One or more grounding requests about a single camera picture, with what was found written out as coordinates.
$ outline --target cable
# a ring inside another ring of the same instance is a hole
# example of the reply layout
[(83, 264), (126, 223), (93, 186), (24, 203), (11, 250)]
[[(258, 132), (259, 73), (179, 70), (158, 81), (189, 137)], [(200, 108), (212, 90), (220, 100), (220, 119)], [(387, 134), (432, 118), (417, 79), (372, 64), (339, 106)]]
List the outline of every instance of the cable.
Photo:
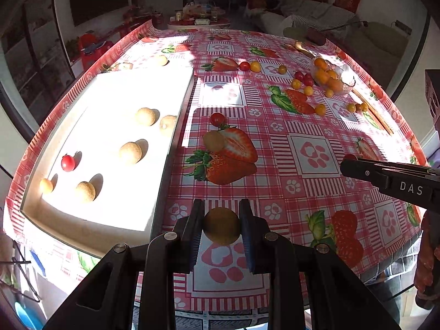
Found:
[(397, 296), (399, 296), (399, 295), (403, 294), (404, 292), (406, 292), (407, 290), (411, 289), (413, 286), (414, 286), (414, 284), (412, 284), (412, 285), (406, 287), (405, 289), (403, 289), (402, 291), (398, 292), (397, 294), (394, 294), (394, 295), (391, 296), (390, 298), (385, 299), (384, 301), (382, 301), (382, 303), (386, 303), (386, 302), (388, 302), (388, 301), (390, 301), (390, 300), (396, 298)]

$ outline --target hand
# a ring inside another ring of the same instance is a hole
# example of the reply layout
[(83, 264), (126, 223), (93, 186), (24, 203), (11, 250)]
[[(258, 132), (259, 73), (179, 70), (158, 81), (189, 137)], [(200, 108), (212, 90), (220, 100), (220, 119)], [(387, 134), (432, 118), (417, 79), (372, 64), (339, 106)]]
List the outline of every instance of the hand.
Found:
[(414, 285), (417, 288), (417, 295), (422, 299), (436, 299), (440, 294), (434, 297), (427, 297), (423, 292), (426, 286), (433, 284), (434, 256), (440, 260), (440, 246), (434, 251), (430, 246), (430, 219), (429, 212), (426, 212), (422, 220), (422, 240), (420, 242), (419, 256), (417, 257), (417, 268), (415, 271)]

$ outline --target glass bowl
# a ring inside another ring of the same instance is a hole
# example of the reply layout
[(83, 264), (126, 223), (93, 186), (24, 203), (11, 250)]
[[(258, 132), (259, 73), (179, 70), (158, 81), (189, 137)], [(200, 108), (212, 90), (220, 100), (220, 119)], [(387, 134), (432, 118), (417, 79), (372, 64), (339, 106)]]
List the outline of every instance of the glass bowl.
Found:
[[(310, 74), (312, 75), (315, 83), (325, 89), (331, 89), (335, 95), (346, 95), (350, 93), (356, 85), (353, 71), (347, 65), (338, 67), (325, 60), (327, 69), (324, 71), (321, 68), (315, 66), (315, 61), (322, 57), (316, 57), (312, 59), (310, 65)], [(337, 79), (333, 79), (328, 76), (328, 72), (332, 70), (336, 73)]]

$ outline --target bolt head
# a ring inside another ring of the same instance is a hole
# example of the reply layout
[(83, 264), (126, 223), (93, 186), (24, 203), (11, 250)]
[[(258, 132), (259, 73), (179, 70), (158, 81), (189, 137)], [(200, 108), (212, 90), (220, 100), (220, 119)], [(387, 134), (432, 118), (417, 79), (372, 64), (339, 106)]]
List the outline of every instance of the bolt head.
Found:
[(125, 243), (118, 243), (113, 246), (113, 250), (116, 253), (122, 253), (127, 249), (127, 245)]
[(330, 251), (330, 248), (329, 248), (329, 246), (327, 244), (320, 243), (320, 244), (316, 245), (316, 250), (319, 253), (326, 254), (326, 253), (328, 253)]
[(276, 240), (278, 239), (278, 234), (275, 233), (275, 232), (267, 232), (267, 233), (265, 234), (265, 238), (266, 238), (268, 241), (276, 241)]
[(167, 241), (173, 241), (174, 239), (177, 238), (177, 233), (176, 232), (167, 232), (167, 233), (165, 233), (164, 238)]

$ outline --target tablecloth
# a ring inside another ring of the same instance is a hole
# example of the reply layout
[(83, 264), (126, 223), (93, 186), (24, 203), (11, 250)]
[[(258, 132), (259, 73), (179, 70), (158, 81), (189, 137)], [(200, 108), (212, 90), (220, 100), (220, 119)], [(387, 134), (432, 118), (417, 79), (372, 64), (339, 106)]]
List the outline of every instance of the tablecloth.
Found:
[[(150, 21), (140, 26), (78, 80), (37, 132), (14, 175), (5, 205), (5, 231), (21, 243), (38, 243), (51, 266), (64, 273), (72, 286), (87, 274), (76, 250), (52, 238), (49, 241), (50, 237), (42, 235), (20, 213), (27, 180), (50, 132), (94, 76), (146, 68), (150, 58), (166, 54), (170, 63), (192, 65), (197, 82), (173, 166), (164, 231), (171, 230), (178, 218), (188, 214), (194, 198), (205, 200), (206, 211), (224, 206), (235, 212), (240, 199), (249, 198), (255, 214), (265, 218), (271, 230), (307, 246), (323, 236), (332, 238), (332, 229), (344, 227), (341, 211), (350, 211), (357, 222), (353, 239), (362, 246), (362, 258), (353, 271), (361, 274), (386, 259), (419, 231), (417, 209), (380, 194), (369, 183), (342, 176), (338, 164), (347, 153), (373, 153), (387, 161), (425, 164), (420, 145), (380, 86), (329, 41), (321, 47), (306, 47), (336, 65), (347, 64), (351, 68), (356, 89), (381, 113), (393, 135), (385, 132), (369, 113), (346, 110), (347, 103), (359, 102), (352, 93), (329, 99), (315, 86), (307, 103), (312, 107), (326, 105), (323, 117), (288, 112), (279, 103), (274, 104), (272, 95), (284, 95), (294, 73), (308, 72), (310, 68), (311, 60), (293, 49), (292, 44), (288, 38), (258, 32), (196, 28), (159, 31)], [(243, 72), (229, 60), (259, 61), (262, 71)], [(284, 75), (277, 72), (281, 64), (287, 66)], [(166, 91), (160, 92), (166, 98)], [(257, 152), (255, 169), (224, 186), (185, 176), (191, 172), (184, 169), (189, 166), (188, 158), (196, 150), (203, 150), (202, 136), (216, 130), (210, 124), (213, 112), (223, 113), (229, 125), (243, 131)], [(310, 219), (324, 222), (323, 235), (313, 230)], [(350, 242), (338, 248), (340, 254), (343, 250), (349, 253)], [(240, 238), (231, 246), (219, 247), (203, 235), (194, 272), (176, 274), (174, 287), (177, 310), (240, 311), (261, 318), (257, 309), (268, 305), (268, 277), (253, 276), (247, 271)]]

